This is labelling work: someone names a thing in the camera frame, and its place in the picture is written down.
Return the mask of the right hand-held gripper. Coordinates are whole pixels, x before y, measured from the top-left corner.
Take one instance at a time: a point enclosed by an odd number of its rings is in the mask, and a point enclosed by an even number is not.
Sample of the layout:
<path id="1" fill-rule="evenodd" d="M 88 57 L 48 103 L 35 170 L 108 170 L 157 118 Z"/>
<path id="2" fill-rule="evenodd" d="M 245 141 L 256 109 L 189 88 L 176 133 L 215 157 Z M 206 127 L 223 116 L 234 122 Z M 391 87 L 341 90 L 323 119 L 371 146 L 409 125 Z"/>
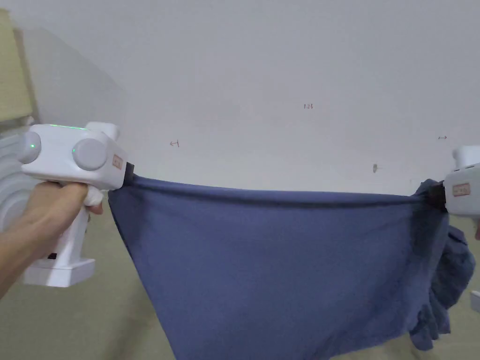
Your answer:
<path id="1" fill-rule="evenodd" d="M 428 204 L 447 216 L 472 220 L 476 227 L 480 219 L 480 147 L 463 145 L 454 149 L 453 171 L 443 180 L 433 181 L 427 190 Z M 476 261 L 465 235 L 450 226 L 447 243 L 440 261 L 438 282 L 440 298 L 449 308 L 456 304 L 473 277 Z"/>

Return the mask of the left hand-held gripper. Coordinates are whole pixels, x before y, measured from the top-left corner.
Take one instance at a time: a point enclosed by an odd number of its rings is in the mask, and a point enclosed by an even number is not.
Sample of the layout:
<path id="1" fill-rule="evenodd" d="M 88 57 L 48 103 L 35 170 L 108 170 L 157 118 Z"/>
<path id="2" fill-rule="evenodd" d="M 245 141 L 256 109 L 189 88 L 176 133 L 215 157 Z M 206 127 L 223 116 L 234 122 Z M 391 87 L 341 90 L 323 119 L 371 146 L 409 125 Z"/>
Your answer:
<path id="1" fill-rule="evenodd" d="M 19 159 L 24 174 L 88 187 L 84 205 L 55 250 L 26 269 L 26 284 L 63 288 L 93 276 L 95 261 L 81 258 L 88 208 L 100 204 L 105 192 L 130 183 L 134 175 L 134 165 L 117 142 L 119 133 L 116 125 L 105 122 L 89 122 L 83 128 L 39 124 L 22 137 Z"/>

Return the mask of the person's left hand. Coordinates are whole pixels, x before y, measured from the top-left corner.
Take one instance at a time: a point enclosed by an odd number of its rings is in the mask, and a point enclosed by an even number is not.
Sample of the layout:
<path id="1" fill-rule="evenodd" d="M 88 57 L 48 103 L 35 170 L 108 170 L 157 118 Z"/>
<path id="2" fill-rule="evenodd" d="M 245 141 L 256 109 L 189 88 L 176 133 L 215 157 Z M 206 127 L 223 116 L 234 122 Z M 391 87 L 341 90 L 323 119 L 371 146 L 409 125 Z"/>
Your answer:
<path id="1" fill-rule="evenodd" d="M 49 255 L 72 224 L 88 194 L 85 184 L 35 186 L 23 214 L 0 235 L 0 296 L 27 267 Z"/>

